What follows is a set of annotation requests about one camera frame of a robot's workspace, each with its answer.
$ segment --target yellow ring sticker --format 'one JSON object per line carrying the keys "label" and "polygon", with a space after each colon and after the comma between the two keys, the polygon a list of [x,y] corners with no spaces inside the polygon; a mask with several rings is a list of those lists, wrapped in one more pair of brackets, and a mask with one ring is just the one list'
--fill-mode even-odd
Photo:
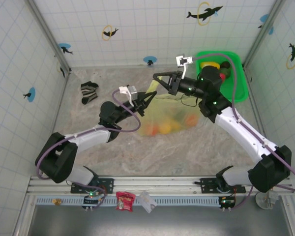
{"label": "yellow ring sticker", "polygon": [[[105,31],[105,29],[107,29],[107,28],[110,28],[110,34],[109,34],[109,38],[104,38],[104,31]],[[103,29],[103,32],[102,32],[102,39],[104,40],[104,41],[108,41],[111,37],[112,37],[112,33],[113,33],[113,27],[111,26],[111,25],[107,25],[107,26],[105,26],[105,28]]]}
{"label": "yellow ring sticker", "polygon": [[57,72],[58,72],[58,73],[60,73],[60,72],[61,72],[61,70],[60,70],[60,62],[59,62],[59,61],[57,62],[57,65],[56,65],[56,67],[57,67]]}
{"label": "yellow ring sticker", "polygon": [[295,67],[295,65],[293,65],[292,67],[289,67],[289,60],[290,60],[291,57],[292,57],[292,55],[289,55],[289,57],[288,57],[287,60],[286,60],[286,68],[287,68],[288,70],[292,70],[292,69],[294,69],[294,67]]}
{"label": "yellow ring sticker", "polygon": [[201,7],[203,4],[206,4],[206,5],[210,6],[210,4],[209,4],[208,2],[206,2],[206,1],[200,3],[200,5],[199,5],[199,7],[198,7],[198,12],[197,12],[197,19],[198,19],[198,24],[199,24],[199,26],[206,26],[206,25],[210,22],[210,20],[211,20],[211,17],[209,17],[209,18],[208,18],[208,21],[207,21],[205,24],[202,24],[202,23],[199,21],[199,10],[200,10],[200,7]]}

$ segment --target black sock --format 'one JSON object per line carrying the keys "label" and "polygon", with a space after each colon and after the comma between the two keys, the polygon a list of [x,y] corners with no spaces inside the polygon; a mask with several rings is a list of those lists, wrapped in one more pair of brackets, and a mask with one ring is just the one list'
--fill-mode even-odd
{"label": "black sock", "polygon": [[97,94],[95,91],[85,93],[85,94],[83,94],[82,103],[84,105],[86,105],[89,102],[91,102],[92,100],[94,100],[95,98],[97,98]]}
{"label": "black sock", "polygon": [[81,91],[82,94],[85,95],[89,92],[93,92],[96,91],[96,89],[98,88],[98,84],[97,83],[93,83],[91,81],[88,81],[84,84],[81,84]]}

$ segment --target green tray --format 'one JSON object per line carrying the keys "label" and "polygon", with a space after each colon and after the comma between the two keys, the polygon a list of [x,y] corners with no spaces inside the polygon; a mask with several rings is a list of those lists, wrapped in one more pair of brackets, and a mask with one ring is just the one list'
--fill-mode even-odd
{"label": "green tray", "polygon": [[[236,95],[235,95],[235,103],[243,102],[248,97],[248,88],[247,83],[245,79],[245,74],[241,66],[241,61],[239,56],[236,53],[233,52],[227,52],[227,51],[203,51],[196,54],[195,57],[200,57],[204,55],[209,55],[213,53],[223,53],[227,56],[229,56],[236,67],[237,72],[237,88],[236,88]],[[197,74],[201,72],[200,63],[203,61],[214,61],[219,64],[226,61],[227,59],[222,56],[209,56],[207,58],[196,60],[196,69]],[[231,70],[231,76],[225,80],[225,82],[221,86],[221,93],[229,100],[232,101],[232,94],[234,89],[234,71],[233,68]]]}

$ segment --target white tiled wall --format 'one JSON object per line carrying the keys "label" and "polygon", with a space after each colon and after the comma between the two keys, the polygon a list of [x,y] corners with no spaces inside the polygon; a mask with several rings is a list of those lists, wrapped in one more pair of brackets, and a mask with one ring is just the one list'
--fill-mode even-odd
{"label": "white tiled wall", "polygon": [[[266,134],[292,150],[295,167],[295,67],[286,66],[292,52],[289,44],[295,45],[295,0],[287,1],[274,28],[249,69],[251,85]],[[288,67],[294,65],[295,59],[288,62]]]}
{"label": "white tiled wall", "polygon": [[[0,235],[11,235],[64,86],[23,0],[0,0]],[[23,98],[36,89],[33,102]]]}
{"label": "white tiled wall", "polygon": [[[275,0],[36,0],[70,66],[175,64],[175,57],[204,50],[229,50],[247,56]],[[205,26],[188,12],[223,6]],[[109,41],[102,31],[118,29]]]}

